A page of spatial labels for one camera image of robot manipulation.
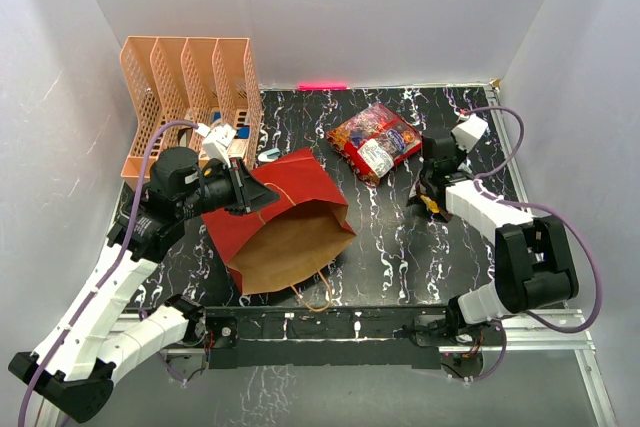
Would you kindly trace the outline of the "brown chocolate candy packet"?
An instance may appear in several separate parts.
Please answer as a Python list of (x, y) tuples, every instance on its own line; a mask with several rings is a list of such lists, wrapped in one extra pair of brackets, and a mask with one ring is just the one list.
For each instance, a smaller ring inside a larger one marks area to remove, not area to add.
[(418, 203), (422, 203), (423, 194), (424, 194), (424, 190), (421, 183), (419, 181), (416, 181), (410, 189), (407, 205), (412, 206), (412, 205), (417, 205)]

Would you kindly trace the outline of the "yellow snack packet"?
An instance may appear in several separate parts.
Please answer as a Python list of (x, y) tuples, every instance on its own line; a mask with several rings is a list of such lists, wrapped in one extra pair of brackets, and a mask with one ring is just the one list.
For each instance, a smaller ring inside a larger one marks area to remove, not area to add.
[(420, 196), (421, 201), (425, 204), (427, 210), (433, 214), (439, 214), (440, 208), (438, 204), (426, 195)]

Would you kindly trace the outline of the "red paper bag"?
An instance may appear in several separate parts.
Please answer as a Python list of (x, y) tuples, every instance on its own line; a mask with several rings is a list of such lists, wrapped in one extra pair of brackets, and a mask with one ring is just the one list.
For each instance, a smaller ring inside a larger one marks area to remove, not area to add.
[(279, 195), (263, 209), (243, 216), (217, 210), (202, 216), (216, 251), (243, 295), (274, 293), (320, 276), (356, 237), (347, 222), (348, 202), (308, 148), (256, 168), (252, 175)]

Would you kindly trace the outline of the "large red snack bag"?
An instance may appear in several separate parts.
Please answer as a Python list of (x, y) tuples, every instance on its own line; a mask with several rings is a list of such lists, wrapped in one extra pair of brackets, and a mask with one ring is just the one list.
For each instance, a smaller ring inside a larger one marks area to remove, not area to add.
[(370, 186), (377, 186), (422, 146), (420, 133), (381, 103), (368, 106), (330, 130), (327, 140), (356, 176)]

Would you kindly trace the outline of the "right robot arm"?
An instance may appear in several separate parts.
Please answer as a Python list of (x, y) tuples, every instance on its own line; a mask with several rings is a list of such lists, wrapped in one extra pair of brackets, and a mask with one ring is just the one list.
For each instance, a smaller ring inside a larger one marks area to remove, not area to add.
[(466, 344), (482, 324), (574, 298), (579, 282), (565, 227), (554, 215), (535, 217), (482, 190), (460, 165), (466, 152), (454, 136), (422, 139), (422, 168), (410, 194), (439, 220), (458, 217), (494, 249), (494, 277), (453, 297), (428, 331)]

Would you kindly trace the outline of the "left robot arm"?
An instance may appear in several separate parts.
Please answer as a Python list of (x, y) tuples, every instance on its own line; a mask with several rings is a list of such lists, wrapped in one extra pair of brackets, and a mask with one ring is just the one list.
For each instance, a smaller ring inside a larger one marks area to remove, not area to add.
[(9, 371), (29, 393), (78, 423), (92, 419), (116, 384), (161, 349), (194, 346), (206, 334), (201, 305), (176, 294), (124, 332), (110, 333), (139, 286), (183, 238), (186, 221), (225, 210), (246, 215), (279, 196), (238, 158), (201, 166), (187, 147), (160, 154), (134, 200), (117, 215), (94, 271), (60, 323)]

